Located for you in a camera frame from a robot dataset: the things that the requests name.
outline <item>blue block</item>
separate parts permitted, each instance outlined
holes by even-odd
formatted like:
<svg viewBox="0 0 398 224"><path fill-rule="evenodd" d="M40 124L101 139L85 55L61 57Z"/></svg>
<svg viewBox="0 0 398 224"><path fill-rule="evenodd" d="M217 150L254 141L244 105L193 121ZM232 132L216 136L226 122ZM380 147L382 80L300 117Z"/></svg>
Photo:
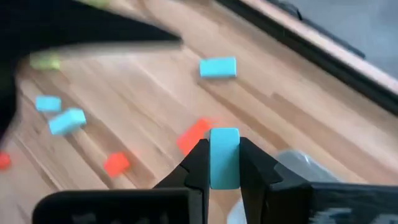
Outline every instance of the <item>blue block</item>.
<svg viewBox="0 0 398 224"><path fill-rule="evenodd" d="M62 100L57 96L38 96L35 105L36 109L41 112L60 112L62 110Z"/></svg>
<svg viewBox="0 0 398 224"><path fill-rule="evenodd" d="M76 128L86 124L83 110L78 108L67 109L62 114L49 121L52 134L68 134Z"/></svg>
<svg viewBox="0 0 398 224"><path fill-rule="evenodd" d="M236 59L234 57L211 58L200 62L202 78L236 77Z"/></svg>
<svg viewBox="0 0 398 224"><path fill-rule="evenodd" d="M239 130L214 128L210 131L210 187L228 190L240 187Z"/></svg>

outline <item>wooden floor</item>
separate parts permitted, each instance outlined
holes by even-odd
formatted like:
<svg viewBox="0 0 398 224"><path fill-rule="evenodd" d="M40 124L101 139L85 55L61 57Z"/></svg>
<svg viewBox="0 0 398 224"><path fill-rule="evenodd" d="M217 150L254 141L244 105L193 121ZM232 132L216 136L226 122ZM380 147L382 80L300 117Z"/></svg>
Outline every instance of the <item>wooden floor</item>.
<svg viewBox="0 0 398 224"><path fill-rule="evenodd" d="M276 40L214 4L112 0L111 10L163 24L184 45L60 50L60 72L22 63L20 117L3 150L0 223L30 223L35 204L66 189L151 188L183 159L176 140L211 117L277 155L298 149L347 182L398 184L397 119ZM201 58L235 56L238 78L201 80ZM37 95L83 108L88 124L52 136ZM107 156L132 168L111 179ZM226 223L239 191L211 191L210 223Z"/></svg>

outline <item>orange block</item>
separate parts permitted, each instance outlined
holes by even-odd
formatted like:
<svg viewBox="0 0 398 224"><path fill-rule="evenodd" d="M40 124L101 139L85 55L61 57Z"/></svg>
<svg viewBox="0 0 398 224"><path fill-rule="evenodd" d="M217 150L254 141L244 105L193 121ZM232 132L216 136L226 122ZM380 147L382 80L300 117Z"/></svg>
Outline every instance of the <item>orange block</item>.
<svg viewBox="0 0 398 224"><path fill-rule="evenodd" d="M130 163L123 152L117 152L109 156L104 168L110 177L116 177L122 174L129 166Z"/></svg>
<svg viewBox="0 0 398 224"><path fill-rule="evenodd" d="M205 118L198 119L198 121L187 132L182 134L177 140L177 145L184 155L198 144L199 140L205 138L205 133L213 128L213 123Z"/></svg>
<svg viewBox="0 0 398 224"><path fill-rule="evenodd" d="M11 165L11 157L8 153L0 152L0 170L5 170Z"/></svg>

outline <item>hardwood floor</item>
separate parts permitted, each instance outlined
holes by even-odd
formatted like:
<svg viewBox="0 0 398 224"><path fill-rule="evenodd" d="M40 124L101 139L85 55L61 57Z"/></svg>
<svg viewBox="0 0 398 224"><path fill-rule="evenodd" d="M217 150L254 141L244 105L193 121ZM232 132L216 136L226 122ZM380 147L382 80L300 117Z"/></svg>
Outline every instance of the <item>hardwood floor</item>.
<svg viewBox="0 0 398 224"><path fill-rule="evenodd" d="M3 150L0 223L30 223L35 204L66 189L151 188L183 159L176 140L202 116L271 155L298 149L347 182L398 184L398 122L323 70L214 4L113 0L111 10L163 24L181 47L60 49L59 72L21 63L20 116ZM238 77L201 80L201 58L235 56ZM83 108L88 124L52 136L37 95ZM131 169L111 179L107 156ZM209 221L226 223L239 191L211 191Z"/></svg>

